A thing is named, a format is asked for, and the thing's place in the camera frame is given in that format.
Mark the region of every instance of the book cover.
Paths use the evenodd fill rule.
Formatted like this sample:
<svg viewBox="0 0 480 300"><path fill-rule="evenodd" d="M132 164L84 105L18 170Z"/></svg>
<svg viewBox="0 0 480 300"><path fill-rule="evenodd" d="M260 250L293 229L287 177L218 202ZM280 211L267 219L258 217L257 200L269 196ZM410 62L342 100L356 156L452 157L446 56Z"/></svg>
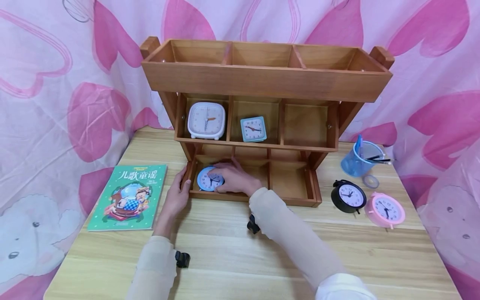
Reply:
<svg viewBox="0 0 480 300"><path fill-rule="evenodd" d="M167 165L116 166L88 231L152 229Z"/></svg>

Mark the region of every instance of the black alarm clock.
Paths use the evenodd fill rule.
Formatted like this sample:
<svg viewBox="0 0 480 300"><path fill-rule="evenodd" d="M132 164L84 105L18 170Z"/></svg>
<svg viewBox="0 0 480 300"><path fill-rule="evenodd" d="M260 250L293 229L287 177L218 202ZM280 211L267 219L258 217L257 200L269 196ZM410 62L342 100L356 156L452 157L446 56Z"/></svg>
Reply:
<svg viewBox="0 0 480 300"><path fill-rule="evenodd" d="M333 184L332 201L335 206L344 213L360 214L359 209L367 203L367 196L362 189L345 179L336 180Z"/></svg>

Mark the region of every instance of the white square clock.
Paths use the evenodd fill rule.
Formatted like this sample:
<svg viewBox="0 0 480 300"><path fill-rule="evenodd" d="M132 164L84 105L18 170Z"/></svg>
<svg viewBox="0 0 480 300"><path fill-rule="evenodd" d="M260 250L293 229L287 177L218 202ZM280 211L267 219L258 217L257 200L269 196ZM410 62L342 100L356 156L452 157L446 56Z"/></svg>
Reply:
<svg viewBox="0 0 480 300"><path fill-rule="evenodd" d="M193 104L188 113L187 129L193 139L218 140L225 132L225 109L213 102Z"/></svg>
<svg viewBox="0 0 480 300"><path fill-rule="evenodd" d="M262 116L241 119L241 134L246 143L256 143L267 139L265 121Z"/></svg>

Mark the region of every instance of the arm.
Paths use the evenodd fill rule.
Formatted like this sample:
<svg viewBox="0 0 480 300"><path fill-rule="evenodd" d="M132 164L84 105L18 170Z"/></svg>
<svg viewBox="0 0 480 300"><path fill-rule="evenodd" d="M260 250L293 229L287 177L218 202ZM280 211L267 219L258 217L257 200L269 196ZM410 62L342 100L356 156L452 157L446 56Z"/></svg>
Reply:
<svg viewBox="0 0 480 300"><path fill-rule="evenodd" d="M186 168L178 173L167 192L162 211L157 218L152 237L142 249L127 300L166 300L177 275L175 250L170 243L173 223L187 205L191 181L180 190L180 181Z"/></svg>
<svg viewBox="0 0 480 300"><path fill-rule="evenodd" d="M283 248L313 291L331 275L346 272L338 256L274 191L257 190L250 209L262 233Z"/></svg>
<svg viewBox="0 0 480 300"><path fill-rule="evenodd" d="M244 192L250 197L250 210L262 233L283 248L316 292L316 299L375 299L358 277L346 274L338 256L274 191L262 187L234 158L232 162L216 164L218 169L210 171L225 180L217 192Z"/></svg>

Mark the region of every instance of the clock face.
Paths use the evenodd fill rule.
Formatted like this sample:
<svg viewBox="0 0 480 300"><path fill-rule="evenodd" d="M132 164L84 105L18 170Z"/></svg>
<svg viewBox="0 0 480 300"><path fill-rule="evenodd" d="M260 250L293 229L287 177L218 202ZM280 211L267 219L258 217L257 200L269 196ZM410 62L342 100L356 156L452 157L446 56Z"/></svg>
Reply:
<svg viewBox="0 0 480 300"><path fill-rule="evenodd" d="M340 193L340 198L343 202L350 206L359 207L364 202L363 194L353 185L343 184L338 189L338 192Z"/></svg>
<svg viewBox="0 0 480 300"><path fill-rule="evenodd" d="M196 103L190 109L189 128L196 134L215 135L222 129L224 112L216 103Z"/></svg>
<svg viewBox="0 0 480 300"><path fill-rule="evenodd" d="M401 217L401 210L398 204L384 197L375 199L373 206L378 214L389 221L398 221Z"/></svg>
<svg viewBox="0 0 480 300"><path fill-rule="evenodd" d="M208 176L208 172L212 169L214 169L214 167L206 167L198 174L198 186L204 191L214 191L217 186L222 185L224 182L223 177L218 174Z"/></svg>
<svg viewBox="0 0 480 300"><path fill-rule="evenodd" d="M257 140L265 137L264 122L262 119L243 120L241 124L246 140Z"/></svg>

